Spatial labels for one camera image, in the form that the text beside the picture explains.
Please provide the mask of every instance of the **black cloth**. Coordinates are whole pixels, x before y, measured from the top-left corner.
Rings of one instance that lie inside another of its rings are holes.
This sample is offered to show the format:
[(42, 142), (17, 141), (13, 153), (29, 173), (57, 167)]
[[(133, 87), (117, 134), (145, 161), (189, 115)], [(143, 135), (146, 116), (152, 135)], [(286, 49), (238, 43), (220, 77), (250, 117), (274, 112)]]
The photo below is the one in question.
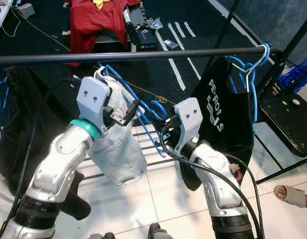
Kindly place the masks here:
[[(229, 89), (231, 68), (225, 58), (218, 58), (205, 70), (192, 97), (197, 98), (203, 115), (200, 140), (206, 140), (217, 151), (238, 157), (247, 165), (254, 146), (249, 94), (235, 94)], [(185, 164), (180, 167), (187, 187), (196, 190), (201, 181), (195, 171)], [(240, 168), (244, 174), (246, 169), (241, 165)]]
[[(5, 177), (10, 192), (15, 195), (35, 114), (48, 88), (27, 67), (11, 67), (6, 69), (5, 74), (8, 76), (8, 104), (9, 108), (12, 108), (12, 114), (1, 133), (0, 174)], [(70, 115), (66, 114), (53, 97), (43, 106), (27, 161), (22, 195), (37, 166), (47, 156), (52, 140), (66, 130), (69, 118)], [(87, 217), (91, 211), (89, 204), (77, 196), (78, 185), (83, 178), (83, 174), (75, 173), (74, 181), (61, 208), (77, 220)]]

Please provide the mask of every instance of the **yellow wire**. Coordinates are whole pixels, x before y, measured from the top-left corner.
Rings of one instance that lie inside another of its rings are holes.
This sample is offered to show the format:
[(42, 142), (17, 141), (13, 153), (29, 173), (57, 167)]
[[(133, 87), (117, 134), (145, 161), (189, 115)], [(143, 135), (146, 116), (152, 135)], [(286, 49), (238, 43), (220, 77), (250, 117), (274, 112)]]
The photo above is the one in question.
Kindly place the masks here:
[[(109, 73), (109, 75), (111, 75), (111, 76), (114, 77), (114, 78), (117, 78), (115, 75), (113, 75), (113, 74), (111, 74), (111, 73)], [(147, 90), (145, 90), (145, 89), (143, 89), (143, 88), (141, 88), (141, 87), (138, 87), (138, 86), (136, 86), (135, 84), (133, 84), (133, 83), (131, 83), (131, 82), (128, 82), (128, 81), (125, 81), (125, 82), (128, 83), (129, 85), (132, 85), (132, 86), (135, 87), (135, 88), (138, 88), (138, 89), (140, 89), (140, 90), (142, 90), (142, 91), (144, 91), (144, 92), (146, 92), (146, 93), (149, 93), (149, 94), (155, 96), (155, 97), (156, 97), (156, 101), (158, 101), (158, 102), (160, 102), (160, 103), (162, 103), (162, 104), (164, 104), (164, 103), (166, 103), (166, 102), (170, 102), (171, 104), (175, 105), (174, 102), (172, 102), (171, 100), (168, 100), (168, 99), (165, 98), (164, 96), (156, 95), (155, 93), (152, 93), (152, 92), (147, 91)]]
[[(37, 26), (35, 26), (35, 25), (34, 25), (33, 23), (31, 23), (29, 20), (27, 20), (26, 18), (24, 18), (21, 14), (19, 14), (19, 15), (20, 15), (25, 21), (27, 21), (28, 24), (30, 24), (32, 27), (34, 27), (36, 30), (40, 31), (40, 32), (43, 33), (45, 36), (49, 37), (50, 39), (56, 41), (59, 45), (63, 46), (66, 50), (70, 51), (70, 49), (69, 49), (67, 46), (65, 46), (65, 45), (62, 44), (61, 42), (57, 41), (54, 37), (48, 35), (46, 32), (44, 32), (44, 31), (42, 31), (41, 29), (39, 29)], [(90, 63), (90, 65), (93, 66), (93, 67), (96, 68), (96, 69), (99, 69), (99, 67), (93, 65), (92, 63)], [(142, 91), (144, 91), (144, 92), (147, 92), (147, 93), (149, 93), (149, 94), (155, 96), (156, 101), (158, 101), (158, 102), (160, 102), (160, 103), (162, 103), (162, 104), (164, 104), (164, 103), (166, 103), (166, 102), (170, 102), (171, 104), (175, 105), (174, 102), (172, 102), (171, 100), (168, 100), (168, 99), (165, 98), (164, 96), (159, 96), (159, 95), (154, 94), (154, 93), (152, 93), (152, 92), (150, 92), (150, 91), (147, 91), (147, 90), (145, 90), (145, 89), (143, 89), (143, 88), (141, 88), (141, 87), (138, 87), (138, 86), (136, 86), (136, 85), (133, 84), (133, 83), (130, 83), (130, 82), (128, 82), (128, 81), (126, 81), (126, 82), (127, 82), (128, 84), (132, 85), (132, 86), (135, 87), (135, 88), (138, 88), (138, 89), (140, 89), (140, 90), (142, 90)]]
[(41, 29), (39, 29), (37, 26), (35, 26), (33, 23), (31, 23), (29, 20), (27, 20), (26, 18), (24, 18), (21, 14), (19, 14), (25, 21), (27, 21), (32, 27), (34, 27), (36, 30), (40, 31), (41, 33), (43, 33), (45, 36), (48, 36), (49, 38), (53, 39), (54, 41), (56, 41), (59, 45), (63, 46), (66, 50), (70, 51), (70, 49), (65, 46), (64, 44), (60, 43), (59, 41), (57, 41), (54, 37), (48, 35), (46, 32), (42, 31)]

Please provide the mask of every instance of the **yellow cloth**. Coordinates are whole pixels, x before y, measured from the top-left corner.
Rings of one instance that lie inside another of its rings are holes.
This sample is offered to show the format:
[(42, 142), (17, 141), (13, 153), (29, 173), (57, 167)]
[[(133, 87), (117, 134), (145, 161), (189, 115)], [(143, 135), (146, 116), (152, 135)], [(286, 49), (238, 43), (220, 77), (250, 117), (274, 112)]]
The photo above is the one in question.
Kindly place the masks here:
[(105, 1), (110, 1), (110, 0), (93, 0), (94, 4), (96, 4), (99, 11), (102, 9), (103, 2)]

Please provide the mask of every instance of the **black cable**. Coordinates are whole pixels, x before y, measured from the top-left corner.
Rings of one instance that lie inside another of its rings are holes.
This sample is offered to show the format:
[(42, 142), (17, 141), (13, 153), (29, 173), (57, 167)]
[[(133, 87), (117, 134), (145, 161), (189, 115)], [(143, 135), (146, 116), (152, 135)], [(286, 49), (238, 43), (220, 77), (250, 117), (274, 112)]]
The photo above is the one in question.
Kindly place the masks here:
[(222, 175), (221, 173), (215, 171), (214, 169), (212, 168), (207, 168), (207, 167), (204, 167), (203, 165), (200, 165), (200, 164), (197, 164), (197, 163), (193, 163), (193, 162), (190, 162), (188, 160), (186, 160), (185, 158), (182, 158), (182, 157), (178, 157), (177, 155), (175, 155), (174, 153), (172, 153), (171, 151), (169, 151), (165, 144), (164, 144), (164, 140), (163, 140), (163, 136), (164, 136), (164, 133), (165, 131), (167, 130), (167, 127), (163, 127), (163, 129), (161, 130), (161, 134), (160, 134), (160, 142), (161, 142), (161, 146), (163, 148), (163, 150), (168, 154), (170, 155), (171, 157), (173, 157), (174, 159), (178, 160), (179, 162), (181, 163), (185, 163), (185, 164), (188, 164), (190, 166), (193, 166), (195, 168), (199, 168), (199, 169), (202, 169), (202, 170), (205, 170), (209, 173), (212, 173), (214, 174), (215, 176), (219, 177), (220, 179), (222, 179), (224, 182), (226, 182), (240, 197), (241, 199), (243, 200), (243, 202), (245, 203), (251, 217), (252, 217), (252, 220), (254, 222), (254, 225), (255, 225), (255, 229), (256, 229), (256, 234), (257, 234), (257, 237), (258, 238), (262, 238), (262, 232), (261, 232), (261, 229), (259, 227), (259, 223), (258, 223), (258, 220), (256, 218), (256, 214), (252, 208), (252, 206), (250, 205), (249, 201), (247, 200), (247, 198), (245, 197), (245, 195), (241, 192), (241, 190), (236, 187), (228, 178), (226, 178), (224, 175)]
[(19, 183), (18, 183), (17, 189), (16, 189), (15, 199), (14, 199), (12, 208), (10, 209), (10, 212), (8, 214), (7, 219), (3, 222), (3, 224), (2, 224), (2, 226), (0, 228), (0, 238), (3, 235), (3, 233), (4, 233), (5, 228), (6, 228), (7, 224), (8, 224), (8, 222), (9, 222), (9, 220), (12, 217), (15, 216), (15, 213), (16, 213), (16, 211), (18, 209), (18, 200), (19, 200), (19, 197), (20, 197), (20, 190), (21, 190), (21, 186), (23, 184), (24, 175), (25, 175), (25, 169), (26, 169), (26, 165), (27, 165), (27, 160), (29, 158), (30, 150), (31, 150), (31, 147), (32, 147), (32, 144), (33, 144), (33, 141), (34, 141), (34, 136), (35, 136), (36, 127), (37, 127), (37, 123), (38, 123), (38, 120), (39, 120), (40, 113), (41, 113), (41, 111), (43, 109), (43, 106), (46, 104), (47, 100), (49, 99), (50, 95), (53, 93), (53, 91), (55, 89), (57, 89), (64, 82), (72, 82), (72, 80), (69, 80), (69, 79), (62, 80), (62, 81), (58, 82), (55, 86), (50, 88), (48, 90), (48, 92), (46, 93), (46, 95), (44, 96), (44, 99), (42, 100), (42, 102), (41, 102), (41, 104), (40, 104), (40, 106), (38, 108), (38, 111), (36, 112), (35, 119), (34, 119), (34, 124), (33, 124), (33, 129), (32, 129), (31, 135), (30, 135), (30, 140), (29, 140), (29, 143), (28, 143), (25, 159), (24, 159), (24, 162), (23, 162), (22, 171), (21, 171), (20, 178), (19, 178)]
[(302, 71), (304, 71), (306, 74), (307, 74), (307, 71), (302, 67), (302, 66), (299, 66), (297, 64), (295, 64), (294, 62), (288, 60), (287, 58), (284, 59), (285, 61), (288, 61), (289, 63), (291, 63), (294, 67), (297, 67), (299, 69), (301, 69)]
[(257, 209), (258, 209), (259, 227), (260, 227), (261, 232), (262, 232), (262, 239), (265, 239), (262, 209), (261, 209), (261, 204), (260, 204), (260, 201), (259, 201), (259, 194), (258, 194), (257, 184), (256, 184), (256, 180), (254, 178), (254, 175), (251, 172), (251, 170), (249, 169), (249, 167), (242, 160), (240, 160), (239, 158), (237, 158), (237, 157), (235, 157), (234, 155), (231, 155), (231, 154), (224, 153), (224, 155), (226, 157), (229, 157), (229, 158), (237, 161), (241, 165), (243, 165), (243, 167), (246, 168), (247, 172), (249, 173), (249, 176), (252, 179), (252, 183), (253, 183), (254, 191), (255, 191), (256, 204), (257, 204)]

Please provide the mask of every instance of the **gray wall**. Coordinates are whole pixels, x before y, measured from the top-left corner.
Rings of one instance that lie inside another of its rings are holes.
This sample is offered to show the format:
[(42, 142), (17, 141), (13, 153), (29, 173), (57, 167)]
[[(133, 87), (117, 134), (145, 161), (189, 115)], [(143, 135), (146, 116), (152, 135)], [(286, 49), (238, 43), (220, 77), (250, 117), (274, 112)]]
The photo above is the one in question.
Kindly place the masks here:
[[(218, 0), (228, 10), (233, 0)], [(307, 18), (307, 0), (240, 0), (236, 13), (265, 42), (284, 49)], [(307, 34), (293, 51), (296, 63), (307, 58)]]

